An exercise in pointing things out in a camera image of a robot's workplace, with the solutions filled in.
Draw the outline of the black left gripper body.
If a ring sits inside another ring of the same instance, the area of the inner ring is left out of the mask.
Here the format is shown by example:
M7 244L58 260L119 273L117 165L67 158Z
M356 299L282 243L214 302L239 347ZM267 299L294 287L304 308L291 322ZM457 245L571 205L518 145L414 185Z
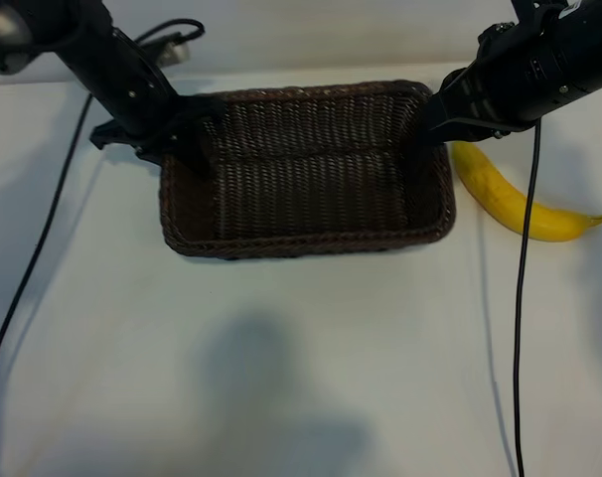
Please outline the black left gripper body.
M86 27L57 55L126 130L138 158L155 164L166 156L178 160L176 115L183 97L190 96L176 92L141 45L114 27L103 32Z

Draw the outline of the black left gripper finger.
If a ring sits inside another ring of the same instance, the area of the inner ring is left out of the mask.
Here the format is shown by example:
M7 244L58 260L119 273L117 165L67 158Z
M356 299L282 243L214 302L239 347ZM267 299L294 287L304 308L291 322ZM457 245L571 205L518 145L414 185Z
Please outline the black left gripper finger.
M175 156L201 179L207 179L211 173L206 126L209 122L220 123L223 118L224 102L217 97L183 97L176 115Z
M111 144L130 145L131 137L116 120L110 120L93 128L90 142L98 150L102 150Z

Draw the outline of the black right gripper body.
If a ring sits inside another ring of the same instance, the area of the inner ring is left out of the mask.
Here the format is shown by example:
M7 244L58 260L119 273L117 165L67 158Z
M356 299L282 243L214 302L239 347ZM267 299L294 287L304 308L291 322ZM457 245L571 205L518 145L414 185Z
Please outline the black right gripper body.
M541 117L583 96L566 51L566 1L516 1L518 21L494 24L479 37L473 88L481 121L501 124L495 137L530 129Z

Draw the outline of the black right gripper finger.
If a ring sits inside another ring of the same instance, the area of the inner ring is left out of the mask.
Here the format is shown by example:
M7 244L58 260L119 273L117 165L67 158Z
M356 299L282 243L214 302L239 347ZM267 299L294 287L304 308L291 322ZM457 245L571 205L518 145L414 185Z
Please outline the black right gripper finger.
M469 68L453 71L423 109L423 125L427 131L440 131L449 126L478 126L480 112L475 105Z
M418 145L433 147L449 141L480 142L493 137L500 129L501 124L493 121L467 123L431 116L422 120L418 131Z

